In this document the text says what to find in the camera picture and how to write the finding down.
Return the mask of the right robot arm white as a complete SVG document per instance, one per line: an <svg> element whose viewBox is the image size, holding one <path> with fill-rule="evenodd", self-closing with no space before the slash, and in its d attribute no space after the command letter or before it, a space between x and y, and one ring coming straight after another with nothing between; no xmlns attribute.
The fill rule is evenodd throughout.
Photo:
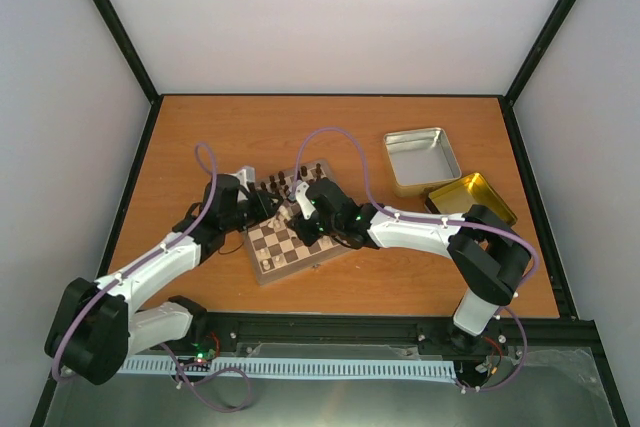
<svg viewBox="0 0 640 427"><path fill-rule="evenodd" d="M484 332L538 262L534 248L482 205L438 216L358 204L327 178L298 181L293 194L300 212L289 226L307 246L330 237L354 250L404 248L451 260L467 285L452 322L469 336Z"/></svg>

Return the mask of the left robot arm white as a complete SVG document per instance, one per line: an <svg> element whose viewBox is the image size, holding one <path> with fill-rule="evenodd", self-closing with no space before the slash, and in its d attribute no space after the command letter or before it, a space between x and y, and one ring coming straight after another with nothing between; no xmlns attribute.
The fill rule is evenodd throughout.
<svg viewBox="0 0 640 427"><path fill-rule="evenodd" d="M256 188L250 168L219 174L157 246L111 274L70 282L44 346L53 376L68 368L101 385L129 357L161 343L201 347L208 337L204 307L181 295L151 309L145 303L218 252L228 233L274 217L282 203L281 195Z"/></svg>

